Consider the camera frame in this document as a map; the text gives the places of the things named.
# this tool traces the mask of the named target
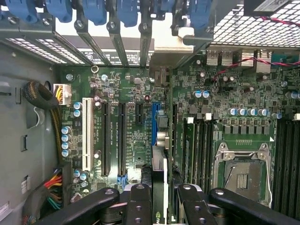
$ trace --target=screw hole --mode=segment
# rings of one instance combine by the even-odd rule
[[[205,218],[200,218],[200,224],[206,224],[206,219]]]
[[[140,224],[141,223],[141,218],[135,218],[135,222],[137,223],[137,224]]]

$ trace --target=blue plastic clip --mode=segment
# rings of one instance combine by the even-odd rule
[[[11,14],[27,23],[36,23],[38,15],[34,0],[5,0]]]
[[[207,26],[210,17],[211,0],[190,0],[189,16],[191,25],[195,30]]]
[[[84,16],[96,26],[106,24],[107,12],[104,0],[83,0]]]
[[[72,21],[72,5],[70,0],[46,0],[48,12],[58,18],[61,23]]]
[[[137,0],[117,0],[117,15],[125,27],[137,25]]]

